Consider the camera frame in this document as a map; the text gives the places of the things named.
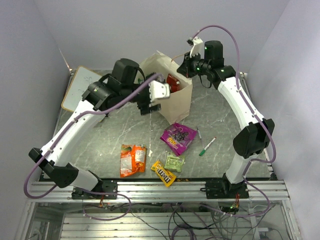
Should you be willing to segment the red snack packet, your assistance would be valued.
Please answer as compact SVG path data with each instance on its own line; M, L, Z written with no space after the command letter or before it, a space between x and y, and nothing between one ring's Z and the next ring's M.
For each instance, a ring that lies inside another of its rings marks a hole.
M171 93L178 92L181 89L180 80L170 73L167 75L166 83L169 85Z

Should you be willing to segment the beige paper bag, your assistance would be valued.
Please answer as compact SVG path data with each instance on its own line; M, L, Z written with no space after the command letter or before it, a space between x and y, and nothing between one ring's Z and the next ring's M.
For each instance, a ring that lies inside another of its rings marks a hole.
M162 52L157 51L139 64L145 76L152 73L160 73L166 79L172 75L179 80L180 90L170 94L169 98L159 99L161 105L159 113L173 124L180 122L190 114L193 84L190 78L177 73L179 65Z

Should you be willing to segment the purple snack bag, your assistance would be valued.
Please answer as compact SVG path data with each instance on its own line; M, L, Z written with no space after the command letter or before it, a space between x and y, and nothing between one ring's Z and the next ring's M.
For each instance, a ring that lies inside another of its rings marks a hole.
M167 127L160 137L172 152L179 157L182 155L197 135L197 131L177 122Z

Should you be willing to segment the orange snack bag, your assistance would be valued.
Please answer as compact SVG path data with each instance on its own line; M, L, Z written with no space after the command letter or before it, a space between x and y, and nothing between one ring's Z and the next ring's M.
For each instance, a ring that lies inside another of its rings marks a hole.
M120 151L120 177L125 178L146 169L147 148L145 145L122 144Z

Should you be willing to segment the light green snack packet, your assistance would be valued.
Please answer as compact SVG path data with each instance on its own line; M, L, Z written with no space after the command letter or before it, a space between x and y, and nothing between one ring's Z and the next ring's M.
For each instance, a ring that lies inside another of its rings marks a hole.
M171 172L181 173L184 163L184 156L176 156L173 152L169 152L166 157L164 168Z

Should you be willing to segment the yellow M&M's bag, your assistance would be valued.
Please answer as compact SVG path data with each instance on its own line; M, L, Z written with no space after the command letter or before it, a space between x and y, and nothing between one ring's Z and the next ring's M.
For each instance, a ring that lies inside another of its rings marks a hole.
M176 175L171 171L165 169L164 164L157 160L152 166L151 170L156 173L160 180L164 183L166 187L170 187L173 182L176 180Z

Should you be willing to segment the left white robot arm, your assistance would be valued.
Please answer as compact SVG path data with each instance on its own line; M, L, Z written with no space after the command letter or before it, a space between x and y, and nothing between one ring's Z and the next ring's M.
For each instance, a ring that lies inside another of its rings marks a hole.
M71 164L71 155L81 138L110 112L126 103L136 103L141 115L161 109L155 100L169 98L170 88L161 73L142 75L136 83L140 65L121 58L113 70L91 83L81 96L71 117L58 133L43 147L32 148L28 156L59 188L68 186L84 189L85 194L96 199L102 193L102 180L89 170Z

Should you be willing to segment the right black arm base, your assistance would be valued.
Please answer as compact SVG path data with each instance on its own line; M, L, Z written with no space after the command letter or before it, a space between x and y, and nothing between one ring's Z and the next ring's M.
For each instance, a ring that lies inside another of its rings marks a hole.
M221 178L209 178L200 191L206 194L207 199L248 199L249 191L244 181L230 183L224 173Z

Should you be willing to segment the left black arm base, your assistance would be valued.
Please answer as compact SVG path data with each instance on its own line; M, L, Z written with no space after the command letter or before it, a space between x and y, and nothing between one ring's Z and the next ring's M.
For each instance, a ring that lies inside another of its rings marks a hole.
M97 200L102 197L106 200L115 200L117 198L118 184L115 180L102 180L95 186L91 192L107 193L106 195L89 193L88 190L84 191L79 187L74 187L71 193L73 200Z

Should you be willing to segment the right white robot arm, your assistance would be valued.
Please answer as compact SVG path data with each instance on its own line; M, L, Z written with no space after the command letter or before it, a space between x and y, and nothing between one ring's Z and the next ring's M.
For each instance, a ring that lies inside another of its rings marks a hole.
M236 77L235 69L224 64L223 45L220 41L202 41L199 37L189 39L191 50L184 54L177 72L187 78L206 76L210 85L226 99L234 112L241 131L233 139L235 155L225 173L227 182L220 186L226 198L238 192L237 184L243 182L248 164L269 145L269 137L275 128L274 121L266 119L244 91Z

